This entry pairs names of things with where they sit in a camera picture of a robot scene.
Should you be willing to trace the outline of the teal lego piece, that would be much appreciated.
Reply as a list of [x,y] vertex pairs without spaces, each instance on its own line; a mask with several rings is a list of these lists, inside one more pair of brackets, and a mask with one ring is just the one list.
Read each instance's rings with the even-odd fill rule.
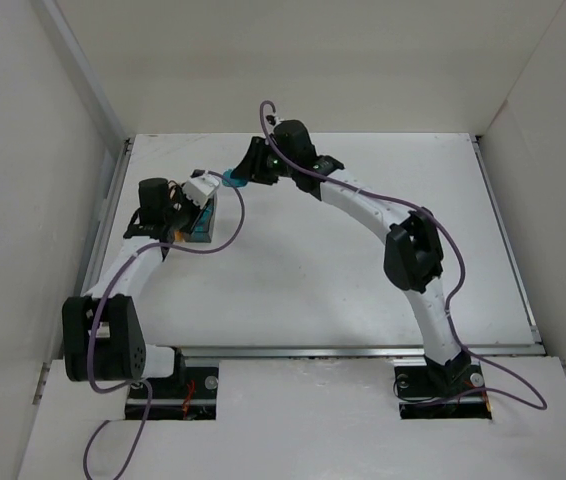
[[225,187],[240,189],[245,187],[248,181],[243,178],[235,178],[234,170],[228,169],[222,174],[222,183]]

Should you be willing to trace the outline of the teal lego block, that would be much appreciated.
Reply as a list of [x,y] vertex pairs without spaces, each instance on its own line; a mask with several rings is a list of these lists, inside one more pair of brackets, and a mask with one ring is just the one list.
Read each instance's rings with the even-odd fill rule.
[[194,232],[197,234],[208,234],[213,229],[214,213],[215,207],[213,205],[207,206],[198,217],[195,223]]

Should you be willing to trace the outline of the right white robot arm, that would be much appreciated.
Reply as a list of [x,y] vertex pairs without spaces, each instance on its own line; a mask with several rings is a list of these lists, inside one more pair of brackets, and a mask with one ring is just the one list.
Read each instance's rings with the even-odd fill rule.
[[440,390],[450,390],[470,365],[446,318],[441,283],[444,252],[431,213],[398,200],[383,200],[337,159],[317,153],[299,120],[265,117],[262,137],[251,139],[230,173],[236,185],[273,185],[282,177],[317,200],[348,214],[384,247],[383,270],[403,291],[422,335],[428,374]]

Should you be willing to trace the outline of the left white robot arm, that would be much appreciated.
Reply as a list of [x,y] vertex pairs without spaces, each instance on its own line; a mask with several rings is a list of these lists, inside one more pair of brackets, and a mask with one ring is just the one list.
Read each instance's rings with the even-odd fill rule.
[[177,236],[191,235],[214,205],[219,184],[206,181],[200,176],[182,184],[165,178],[139,183],[139,206],[115,260],[85,294],[63,304],[64,360],[70,380],[138,382],[168,378],[178,369],[175,348],[146,343],[135,301]]

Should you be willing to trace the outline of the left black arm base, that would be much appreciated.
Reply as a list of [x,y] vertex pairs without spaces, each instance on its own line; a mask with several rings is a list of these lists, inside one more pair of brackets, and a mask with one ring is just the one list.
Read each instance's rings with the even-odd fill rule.
[[148,421],[213,421],[217,414],[219,363],[187,360],[178,351],[174,372],[165,378],[149,378],[153,389]]

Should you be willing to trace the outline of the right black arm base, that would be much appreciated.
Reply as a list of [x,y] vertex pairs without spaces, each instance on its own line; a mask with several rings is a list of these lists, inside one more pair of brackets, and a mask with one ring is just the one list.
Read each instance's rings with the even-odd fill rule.
[[401,420],[491,420],[481,366],[472,363],[451,385],[438,385],[425,364],[394,366],[393,393]]

